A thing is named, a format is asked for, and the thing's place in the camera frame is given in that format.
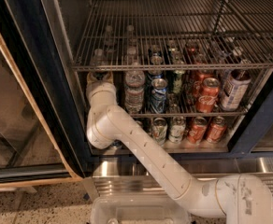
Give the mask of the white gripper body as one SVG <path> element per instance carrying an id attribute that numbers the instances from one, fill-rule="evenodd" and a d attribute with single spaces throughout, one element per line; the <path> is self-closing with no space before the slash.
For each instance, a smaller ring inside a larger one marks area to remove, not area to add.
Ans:
<path id="1" fill-rule="evenodd" d="M 106 81 L 95 81 L 86 88 L 86 97 L 90 105 L 117 104 L 116 88 Z"/>

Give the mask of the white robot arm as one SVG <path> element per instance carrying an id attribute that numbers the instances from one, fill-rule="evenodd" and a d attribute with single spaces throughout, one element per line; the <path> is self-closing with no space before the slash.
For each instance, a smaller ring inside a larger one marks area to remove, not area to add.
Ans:
<path id="1" fill-rule="evenodd" d="M 123 142 L 186 212 L 199 217 L 224 217 L 226 224 L 273 224 L 273 196 L 254 175 L 229 175 L 201 181 L 189 174 L 117 104 L 116 88 L 108 80 L 89 80 L 90 104 L 86 134 L 104 149 Z"/>

